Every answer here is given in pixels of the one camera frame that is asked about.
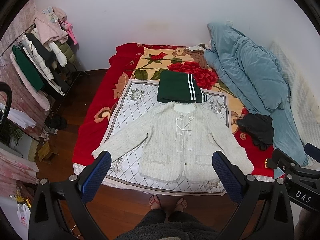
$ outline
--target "jacket pocket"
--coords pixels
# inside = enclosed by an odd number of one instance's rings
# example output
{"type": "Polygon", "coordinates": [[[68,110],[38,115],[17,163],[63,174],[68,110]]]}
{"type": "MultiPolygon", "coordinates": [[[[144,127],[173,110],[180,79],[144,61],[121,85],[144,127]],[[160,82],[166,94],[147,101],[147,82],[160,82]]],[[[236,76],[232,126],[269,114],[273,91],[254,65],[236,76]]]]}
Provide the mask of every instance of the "jacket pocket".
{"type": "Polygon", "coordinates": [[[196,164],[212,165],[212,155],[197,155],[196,164]]]}
{"type": "Polygon", "coordinates": [[[151,163],[161,163],[161,164],[168,163],[168,155],[165,153],[144,152],[143,158],[147,162],[151,162],[151,163]]]}

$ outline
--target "dark fuzzy sweater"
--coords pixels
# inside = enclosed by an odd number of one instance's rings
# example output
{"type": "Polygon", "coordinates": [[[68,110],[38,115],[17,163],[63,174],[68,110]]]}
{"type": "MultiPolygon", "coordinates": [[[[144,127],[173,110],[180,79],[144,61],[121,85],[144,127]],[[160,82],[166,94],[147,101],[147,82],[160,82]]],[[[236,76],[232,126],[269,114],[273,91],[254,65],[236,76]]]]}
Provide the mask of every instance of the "dark fuzzy sweater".
{"type": "Polygon", "coordinates": [[[169,222],[166,224],[152,224],[135,228],[123,233],[115,240],[212,240],[218,233],[210,227],[196,222],[169,222]]]}

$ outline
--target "diamond grid pattern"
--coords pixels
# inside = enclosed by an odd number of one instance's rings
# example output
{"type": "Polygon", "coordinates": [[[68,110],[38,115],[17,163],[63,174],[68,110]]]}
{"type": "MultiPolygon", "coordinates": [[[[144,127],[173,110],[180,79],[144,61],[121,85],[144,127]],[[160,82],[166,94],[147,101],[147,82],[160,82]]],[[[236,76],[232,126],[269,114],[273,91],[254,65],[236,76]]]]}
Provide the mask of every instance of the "diamond grid pattern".
{"type": "MultiPolygon", "coordinates": [[[[118,112],[118,115],[116,117],[116,121],[114,123],[114,127],[112,128],[112,135],[115,135],[117,132],[119,132],[121,129],[123,129],[125,126],[127,126],[129,123],[135,121],[139,116],[143,115],[145,112],[148,111],[148,109],[154,107],[163,105],[164,103],[157,102],[157,92],[158,92],[158,86],[155,84],[145,85],[140,83],[131,83],[131,86],[128,88],[129,93],[124,98],[123,105],[120,108],[120,111],[118,112]],[[131,96],[129,93],[131,90],[144,90],[144,98],[143,100],[137,104],[134,100],[131,100],[131,96]]],[[[221,113],[217,114],[217,116],[221,119],[227,122],[227,110],[225,109],[224,104],[224,97],[219,95],[211,95],[207,94],[208,101],[201,103],[201,105],[207,109],[211,109],[211,106],[209,102],[211,100],[218,101],[219,103],[222,103],[224,106],[223,109],[221,109],[221,113]]],[[[113,162],[113,165],[111,166],[110,170],[108,171],[107,175],[131,182],[134,184],[143,185],[146,187],[150,187],[151,189],[157,190],[157,189],[164,189],[164,190],[171,190],[176,192],[205,192],[205,193],[221,193],[223,191],[223,185],[219,182],[217,187],[214,187],[211,183],[208,181],[208,183],[192,183],[189,182],[185,177],[182,177],[180,181],[176,183],[164,183],[164,182],[155,182],[150,179],[145,179],[139,175],[139,159],[142,155],[144,142],[140,145],[138,145],[135,149],[128,152],[124,156],[122,156],[119,160],[113,162]]],[[[74,170],[76,174],[79,174],[84,166],[79,165],[77,163],[74,163],[74,170]]],[[[262,180],[268,181],[269,178],[259,178],[262,180]]],[[[103,182],[103,184],[114,186],[113,184],[108,184],[106,182],[103,182]]]]}

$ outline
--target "blue comforter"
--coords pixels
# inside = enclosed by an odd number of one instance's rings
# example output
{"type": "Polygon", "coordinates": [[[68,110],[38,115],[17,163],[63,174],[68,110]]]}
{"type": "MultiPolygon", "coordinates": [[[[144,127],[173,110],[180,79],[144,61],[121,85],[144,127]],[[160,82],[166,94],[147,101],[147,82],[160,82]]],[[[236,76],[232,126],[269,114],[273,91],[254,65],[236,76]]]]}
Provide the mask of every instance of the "blue comforter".
{"type": "MultiPolygon", "coordinates": [[[[212,49],[204,52],[208,65],[250,113],[271,115],[273,146],[300,165],[307,164],[292,117],[288,85],[277,58],[230,26],[210,23],[208,28],[212,38],[212,49]]],[[[282,174],[280,169],[275,170],[274,177],[282,174]]]]}

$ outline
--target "white plastic bag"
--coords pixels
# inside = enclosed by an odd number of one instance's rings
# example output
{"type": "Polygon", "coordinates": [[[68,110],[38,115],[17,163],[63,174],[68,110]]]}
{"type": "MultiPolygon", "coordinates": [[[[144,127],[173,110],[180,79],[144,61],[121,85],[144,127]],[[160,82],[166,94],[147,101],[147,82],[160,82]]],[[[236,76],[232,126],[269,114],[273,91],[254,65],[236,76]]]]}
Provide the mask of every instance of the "white plastic bag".
{"type": "Polygon", "coordinates": [[[29,228],[30,209],[26,204],[18,204],[17,215],[20,223],[24,225],[26,228],[29,228]]]}

